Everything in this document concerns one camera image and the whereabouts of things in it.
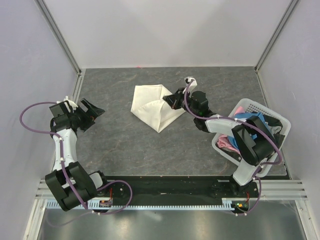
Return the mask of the white cloth napkin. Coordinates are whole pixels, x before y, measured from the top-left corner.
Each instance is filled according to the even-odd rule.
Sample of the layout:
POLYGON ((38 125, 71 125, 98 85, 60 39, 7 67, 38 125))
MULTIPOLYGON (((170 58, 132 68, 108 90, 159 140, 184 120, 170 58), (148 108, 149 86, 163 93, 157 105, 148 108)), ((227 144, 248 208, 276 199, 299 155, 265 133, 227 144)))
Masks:
POLYGON ((162 84, 136 85, 130 112, 157 133, 185 113, 184 109, 174 110, 163 97, 172 93, 162 84))

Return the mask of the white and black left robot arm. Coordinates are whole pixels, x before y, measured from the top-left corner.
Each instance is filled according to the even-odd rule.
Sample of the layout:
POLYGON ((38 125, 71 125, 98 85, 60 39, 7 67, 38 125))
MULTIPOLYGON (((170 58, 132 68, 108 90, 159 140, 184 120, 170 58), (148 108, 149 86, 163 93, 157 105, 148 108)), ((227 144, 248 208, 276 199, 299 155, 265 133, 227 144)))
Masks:
POLYGON ((85 98, 80 102, 87 110, 68 98, 49 107, 53 115, 50 135, 55 143, 55 163, 52 172, 45 176, 45 183, 65 212, 110 191, 101 171, 88 174, 77 160, 77 130, 85 132, 105 113, 85 98))

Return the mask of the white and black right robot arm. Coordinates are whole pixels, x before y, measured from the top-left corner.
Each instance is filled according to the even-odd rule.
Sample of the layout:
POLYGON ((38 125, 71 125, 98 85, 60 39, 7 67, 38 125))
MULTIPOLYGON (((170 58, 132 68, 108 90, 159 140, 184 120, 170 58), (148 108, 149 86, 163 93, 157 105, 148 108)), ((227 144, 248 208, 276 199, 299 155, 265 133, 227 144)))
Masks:
POLYGON ((217 133, 235 140, 241 161, 232 174, 229 191, 235 197, 247 191, 247 184, 257 179, 264 165, 271 165, 267 158, 280 150, 269 128, 257 114, 250 117, 225 117, 212 112, 206 94, 202 91, 189 93, 179 88, 174 94, 162 98, 173 110, 183 109, 190 113, 196 127, 206 133, 217 133))

